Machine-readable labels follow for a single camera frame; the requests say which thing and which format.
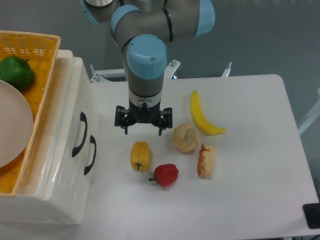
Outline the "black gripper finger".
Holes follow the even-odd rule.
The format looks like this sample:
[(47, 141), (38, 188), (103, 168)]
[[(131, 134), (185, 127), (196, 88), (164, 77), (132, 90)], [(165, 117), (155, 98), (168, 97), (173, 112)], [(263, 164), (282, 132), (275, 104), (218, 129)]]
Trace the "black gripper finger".
[(167, 107), (157, 110), (155, 117), (149, 123), (158, 128), (158, 135), (161, 136), (164, 130), (173, 127), (173, 109)]
[(132, 116), (130, 109), (117, 105), (115, 109), (114, 126), (124, 130), (124, 134), (128, 134), (128, 127), (137, 123), (137, 120)]

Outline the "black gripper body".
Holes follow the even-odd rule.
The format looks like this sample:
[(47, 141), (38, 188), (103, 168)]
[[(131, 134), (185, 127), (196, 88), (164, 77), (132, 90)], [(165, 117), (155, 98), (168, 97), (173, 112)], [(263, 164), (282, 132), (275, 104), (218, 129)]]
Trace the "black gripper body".
[(159, 125), (161, 118), (160, 104), (161, 103), (159, 102), (152, 107), (148, 107), (148, 105), (139, 107), (132, 102), (129, 102), (127, 123), (129, 125), (134, 125), (136, 123)]

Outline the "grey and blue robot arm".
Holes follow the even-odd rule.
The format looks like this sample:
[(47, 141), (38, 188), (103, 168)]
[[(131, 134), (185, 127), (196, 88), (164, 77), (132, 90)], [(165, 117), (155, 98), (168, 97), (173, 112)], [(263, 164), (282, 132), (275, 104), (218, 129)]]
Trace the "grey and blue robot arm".
[(164, 0), (161, 4), (152, 10), (146, 0), (81, 1), (91, 24), (110, 23), (111, 36), (121, 52), (129, 107), (116, 107), (114, 124), (124, 130), (137, 123), (152, 124), (161, 131), (172, 128), (172, 109), (160, 108), (168, 65), (166, 43), (205, 34), (215, 24), (210, 0)]

